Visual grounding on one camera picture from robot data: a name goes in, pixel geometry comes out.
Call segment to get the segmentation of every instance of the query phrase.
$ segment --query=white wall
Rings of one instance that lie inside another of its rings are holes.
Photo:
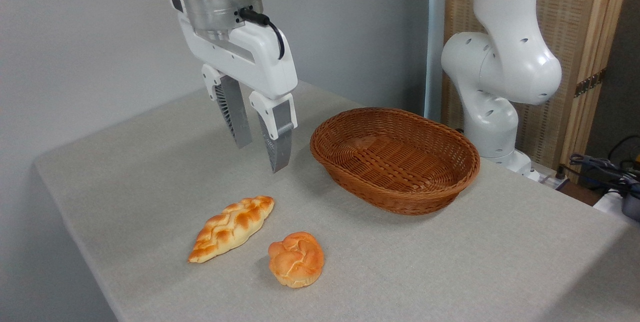
[[[421,112],[426,0],[263,1],[302,80]],[[200,67],[168,0],[0,0],[0,320],[114,319],[32,162],[200,89]]]

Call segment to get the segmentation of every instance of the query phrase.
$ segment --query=basket rim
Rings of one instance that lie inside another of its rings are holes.
[[[347,114],[361,114],[361,113],[364,113],[364,112],[369,112],[371,110],[375,110],[375,111],[378,111],[378,112],[400,113],[400,114],[403,114],[403,115],[405,115],[407,117],[410,117],[410,118],[419,118],[423,123],[428,123],[428,124],[430,124],[431,126],[433,126],[435,128],[441,128],[441,129],[447,130],[448,132],[452,133],[452,135],[455,136],[455,139],[457,139],[462,144],[465,144],[470,149],[470,152],[473,155],[473,159],[474,159],[474,163],[471,166],[471,170],[469,171],[469,173],[466,174],[466,176],[464,176],[461,180],[459,180],[457,183],[455,183],[455,185],[451,185],[451,186],[448,186],[448,187],[443,187],[441,189],[436,189],[436,190],[429,190],[429,191],[419,191],[419,190],[400,191],[400,190],[393,190],[393,189],[387,189],[387,188],[384,188],[384,187],[380,187],[379,185],[375,185],[375,184],[371,183],[370,181],[366,181],[366,180],[363,180],[361,178],[358,178],[349,169],[345,169],[341,165],[334,164],[333,162],[330,162],[323,155],[321,155],[320,153],[318,153],[316,151],[316,148],[315,148],[316,135],[318,133],[318,130],[320,130],[323,126],[325,126],[330,121],[332,121],[333,119],[336,119],[336,118],[338,118],[340,116],[347,115]],[[339,170],[345,172],[346,174],[348,174],[349,176],[358,179],[359,181],[361,181],[361,182],[365,183],[366,185],[372,187],[377,192],[393,193],[393,194],[396,194],[396,195],[400,194],[400,195],[407,195],[407,196],[434,196],[434,195],[437,195],[437,194],[441,194],[443,192],[446,192],[447,194],[454,194],[454,193],[457,194],[457,193],[462,192],[462,190],[467,188],[469,185],[471,185],[471,183],[473,183],[473,180],[475,180],[476,176],[478,176],[478,173],[480,173],[480,154],[478,153],[478,149],[464,135],[462,135],[457,130],[446,126],[445,124],[438,123],[436,121],[432,121],[431,119],[422,117],[422,116],[420,116],[418,114],[415,114],[415,113],[412,113],[412,112],[408,112],[406,110],[402,110],[402,109],[398,109],[398,108],[361,107],[361,108],[354,108],[354,109],[345,110],[343,112],[340,112],[340,113],[334,115],[333,117],[330,117],[326,121],[322,122],[315,129],[315,131],[313,131],[313,134],[311,135],[311,140],[310,140],[310,149],[311,149],[311,153],[313,154],[313,156],[325,168],[327,167],[327,165],[329,165],[332,168],[339,169]]]

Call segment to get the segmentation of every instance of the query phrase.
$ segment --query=silver cylindrical joint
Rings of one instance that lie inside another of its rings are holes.
[[[252,7],[263,12],[263,0],[183,0],[196,33],[212,39],[225,39],[228,32],[245,25],[238,11]]]

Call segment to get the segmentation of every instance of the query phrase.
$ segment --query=brown woven basket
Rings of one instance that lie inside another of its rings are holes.
[[[359,108],[327,119],[310,147],[338,185],[399,214],[448,206],[480,171],[478,151],[464,135],[391,108]]]

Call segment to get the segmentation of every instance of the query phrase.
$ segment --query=braided bread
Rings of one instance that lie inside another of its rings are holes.
[[[274,199],[245,198],[211,217],[198,234],[189,262],[203,263],[245,243],[274,209]]]

